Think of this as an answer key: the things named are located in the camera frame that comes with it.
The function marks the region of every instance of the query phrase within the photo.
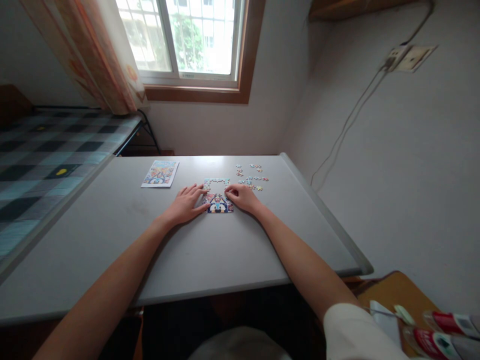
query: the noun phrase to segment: electrical outlet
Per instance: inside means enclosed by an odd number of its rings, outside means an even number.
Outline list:
[[[381,67],[387,72],[392,72],[411,48],[411,45],[401,45],[399,47],[394,47],[388,53]]]
[[[437,46],[413,46],[394,70],[414,73]]]

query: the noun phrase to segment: bottle label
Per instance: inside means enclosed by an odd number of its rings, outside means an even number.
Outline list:
[[[475,328],[468,315],[457,315],[434,311],[432,313],[436,324],[444,333],[466,335],[480,339],[480,333]]]
[[[432,359],[462,360],[452,344],[452,337],[439,332],[416,328],[413,330],[416,343]]]

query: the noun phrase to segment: person's left hand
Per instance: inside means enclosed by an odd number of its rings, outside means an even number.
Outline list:
[[[204,204],[194,208],[199,196],[208,192],[208,190],[204,190],[203,187],[203,184],[197,186],[196,183],[192,186],[185,186],[178,192],[170,207],[160,215],[157,220],[163,220],[168,226],[174,227],[178,224],[186,223],[198,214],[206,211],[210,204]]]

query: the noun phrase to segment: white wall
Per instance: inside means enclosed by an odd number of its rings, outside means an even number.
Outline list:
[[[18,0],[0,1],[0,68],[34,105],[83,105]]]
[[[308,25],[309,6],[267,1],[249,105],[152,101],[160,146],[177,155],[276,154],[331,29]],[[0,24],[3,77],[35,105],[84,104],[18,0],[0,1]]]
[[[480,313],[480,3],[437,3],[413,43],[438,49],[416,73],[384,79],[318,194],[374,277],[401,270],[441,309]],[[426,12],[416,4],[335,25],[282,146],[308,180],[383,57]]]

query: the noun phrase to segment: curtain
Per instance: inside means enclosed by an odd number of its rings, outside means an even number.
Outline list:
[[[116,115],[149,106],[115,0],[20,2],[88,106]]]

